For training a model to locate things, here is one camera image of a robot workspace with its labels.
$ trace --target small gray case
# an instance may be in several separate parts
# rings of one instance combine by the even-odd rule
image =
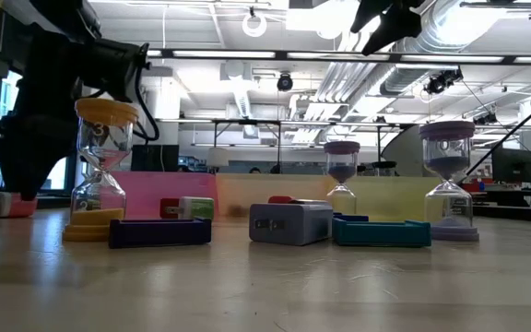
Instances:
[[[305,245],[329,237],[333,209],[328,205],[253,204],[249,238],[256,242]]]

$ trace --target sand timer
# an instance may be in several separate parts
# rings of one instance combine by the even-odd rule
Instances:
[[[327,174],[336,180],[336,186],[327,194],[327,201],[334,212],[356,214],[356,196],[346,182],[356,174],[360,143],[341,141],[324,145],[327,154]]]
[[[125,103],[93,98],[77,101],[76,109],[77,149],[89,170],[83,184],[73,190],[63,239],[104,241],[110,220],[124,218],[126,193],[110,170],[130,153],[137,111]]]
[[[425,220],[431,222],[436,240],[477,241],[472,224],[472,196],[454,180],[460,179],[470,164],[470,138],[475,125],[466,121],[425,124],[423,139],[425,167],[437,173],[442,183],[425,195]]]

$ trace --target yellow cap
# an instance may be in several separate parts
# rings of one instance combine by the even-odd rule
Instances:
[[[77,115],[91,123],[111,126],[135,124],[138,119],[136,108],[129,104],[99,98],[83,98],[75,103]]]

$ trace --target wooden table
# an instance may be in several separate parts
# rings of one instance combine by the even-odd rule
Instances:
[[[531,331],[531,222],[427,249],[62,243],[66,211],[0,219],[0,331]]]

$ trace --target pink panel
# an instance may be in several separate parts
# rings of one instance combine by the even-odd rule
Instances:
[[[216,176],[191,172],[112,172],[126,192],[126,219],[160,219],[162,198],[182,196],[214,199],[218,216]]]

